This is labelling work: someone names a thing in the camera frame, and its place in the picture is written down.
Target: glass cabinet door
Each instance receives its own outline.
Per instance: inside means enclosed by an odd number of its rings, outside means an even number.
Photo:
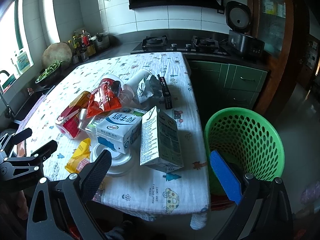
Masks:
[[[264,50],[278,58],[282,49],[285,27],[284,0],[260,0],[259,40],[265,42]]]

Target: table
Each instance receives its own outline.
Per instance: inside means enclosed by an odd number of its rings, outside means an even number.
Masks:
[[[58,115],[82,91],[92,91],[105,74],[113,74],[124,82],[140,68],[164,76],[172,94],[173,109],[158,106],[178,124],[184,167],[172,173],[162,173],[139,165],[139,152],[132,171],[119,178],[105,177],[95,200],[123,212],[153,221],[161,215],[192,213],[190,226],[206,225],[210,210],[207,158],[196,100],[188,68],[180,52],[144,53],[114,57],[77,67],[40,104],[28,121],[33,134],[26,140],[27,155],[50,140],[58,143],[57,151],[44,162],[44,175],[51,181],[65,179],[64,166],[86,138],[81,133],[71,140],[55,126]]]

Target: green cabinet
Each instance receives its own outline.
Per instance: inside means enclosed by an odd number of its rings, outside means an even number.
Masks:
[[[201,125],[227,107],[252,109],[267,72],[250,67],[210,61],[188,61]]]

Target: green vegetable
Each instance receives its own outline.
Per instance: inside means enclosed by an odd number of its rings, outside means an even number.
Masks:
[[[63,61],[53,62],[49,67],[47,67],[45,69],[45,71],[40,76],[38,76],[36,82],[39,82],[39,81],[43,80],[44,78],[46,78],[47,76],[49,76],[53,71],[55,71],[58,67],[61,66],[62,62]]]

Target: black bowl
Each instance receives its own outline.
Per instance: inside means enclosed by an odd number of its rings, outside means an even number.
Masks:
[[[49,74],[49,76],[46,76],[45,78],[36,82],[36,85],[39,85],[40,87],[50,86],[61,76],[61,73],[62,73],[62,68],[60,66],[51,74]]]

